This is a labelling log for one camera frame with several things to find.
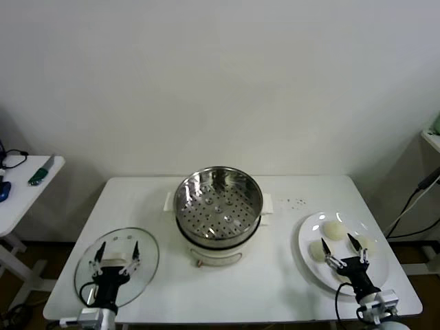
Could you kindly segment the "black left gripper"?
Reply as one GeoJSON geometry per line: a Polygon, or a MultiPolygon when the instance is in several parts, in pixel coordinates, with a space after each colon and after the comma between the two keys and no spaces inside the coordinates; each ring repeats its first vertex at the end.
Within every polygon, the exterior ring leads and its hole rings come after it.
{"type": "Polygon", "coordinates": [[[100,262],[105,247],[106,242],[104,241],[97,250],[93,260],[89,262],[89,268],[93,275],[93,283],[98,287],[96,298],[91,306],[103,309],[117,309],[116,298],[119,288],[129,281],[129,276],[140,266],[140,251],[138,242],[136,242],[131,262],[128,265],[124,267],[103,267],[101,269],[100,262]]]}

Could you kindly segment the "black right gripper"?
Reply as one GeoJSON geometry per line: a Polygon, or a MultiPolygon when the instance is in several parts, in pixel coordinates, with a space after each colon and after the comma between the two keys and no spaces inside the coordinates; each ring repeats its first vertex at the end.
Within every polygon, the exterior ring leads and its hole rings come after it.
{"type": "Polygon", "coordinates": [[[324,252],[325,263],[336,272],[347,277],[352,284],[355,293],[355,299],[359,303],[361,299],[371,294],[380,292],[380,288],[374,286],[368,274],[369,268],[368,249],[363,247],[358,239],[350,233],[347,234],[352,247],[357,252],[357,256],[337,259],[331,253],[331,250],[324,239],[321,239],[322,249],[324,252]]]}

